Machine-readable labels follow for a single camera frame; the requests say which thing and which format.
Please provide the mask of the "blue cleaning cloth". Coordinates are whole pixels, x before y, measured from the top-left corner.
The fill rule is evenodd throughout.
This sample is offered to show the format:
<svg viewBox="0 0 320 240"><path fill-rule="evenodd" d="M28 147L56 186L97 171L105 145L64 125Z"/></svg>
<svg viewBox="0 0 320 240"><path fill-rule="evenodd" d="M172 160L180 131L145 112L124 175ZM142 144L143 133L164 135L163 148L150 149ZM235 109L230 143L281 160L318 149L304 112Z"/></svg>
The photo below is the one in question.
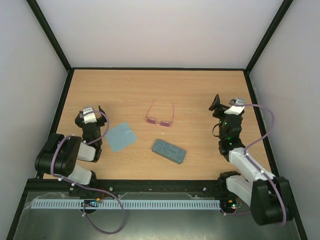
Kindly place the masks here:
<svg viewBox="0 0 320 240"><path fill-rule="evenodd" d="M137 141L135 133L127 122L123 122L108 130L105 139L114 153L121 151Z"/></svg>

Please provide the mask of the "pink sunglasses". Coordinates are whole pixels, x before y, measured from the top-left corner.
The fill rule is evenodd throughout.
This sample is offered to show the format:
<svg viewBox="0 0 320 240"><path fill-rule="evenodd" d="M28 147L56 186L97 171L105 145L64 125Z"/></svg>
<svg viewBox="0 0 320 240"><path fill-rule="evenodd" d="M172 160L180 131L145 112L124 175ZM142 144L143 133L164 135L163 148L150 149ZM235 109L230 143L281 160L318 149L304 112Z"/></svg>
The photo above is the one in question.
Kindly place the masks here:
<svg viewBox="0 0 320 240"><path fill-rule="evenodd" d="M175 117L173 102L165 103L153 100L145 115L145 122L165 128L171 128Z"/></svg>

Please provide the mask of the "grey-green glasses case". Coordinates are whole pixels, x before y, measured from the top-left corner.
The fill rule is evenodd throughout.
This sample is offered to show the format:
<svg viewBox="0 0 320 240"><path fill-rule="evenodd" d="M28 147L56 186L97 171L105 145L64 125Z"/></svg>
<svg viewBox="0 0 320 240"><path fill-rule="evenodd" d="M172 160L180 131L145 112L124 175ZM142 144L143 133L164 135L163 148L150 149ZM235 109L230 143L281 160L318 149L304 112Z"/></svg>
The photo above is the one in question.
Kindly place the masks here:
<svg viewBox="0 0 320 240"><path fill-rule="evenodd" d="M186 156L186 151L162 139L156 139L151 150L176 164L181 164Z"/></svg>

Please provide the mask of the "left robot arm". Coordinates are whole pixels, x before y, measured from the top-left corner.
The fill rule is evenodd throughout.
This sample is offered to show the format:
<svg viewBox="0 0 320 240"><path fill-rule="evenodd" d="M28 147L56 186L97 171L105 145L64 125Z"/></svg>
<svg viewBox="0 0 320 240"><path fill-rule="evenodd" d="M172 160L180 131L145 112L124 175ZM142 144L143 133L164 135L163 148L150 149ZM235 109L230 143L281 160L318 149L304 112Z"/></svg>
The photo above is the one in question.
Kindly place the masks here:
<svg viewBox="0 0 320 240"><path fill-rule="evenodd" d="M75 118L82 129L82 136L64 136L52 133L35 159L35 170L66 180L71 184L90 185L96 174L77 164L77 161L96 163L102 153L103 137L109 130L110 121L99 107L87 107Z"/></svg>

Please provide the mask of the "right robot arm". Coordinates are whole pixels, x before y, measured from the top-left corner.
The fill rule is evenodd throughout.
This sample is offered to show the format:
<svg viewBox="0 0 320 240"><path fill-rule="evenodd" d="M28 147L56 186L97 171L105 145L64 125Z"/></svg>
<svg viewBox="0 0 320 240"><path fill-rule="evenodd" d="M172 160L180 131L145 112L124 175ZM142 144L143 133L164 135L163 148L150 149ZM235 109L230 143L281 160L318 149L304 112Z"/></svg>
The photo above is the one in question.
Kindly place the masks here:
<svg viewBox="0 0 320 240"><path fill-rule="evenodd" d="M289 181L262 167L249 153L251 145L244 145L240 134L243 114L248 106L243 99L231 99L229 106L221 104L219 95L214 97L209 110L219 122L216 124L218 150L237 172L220 175L218 191L229 196L237 195L250 208L254 221L260 225L281 224L294 218L294 197Z"/></svg>

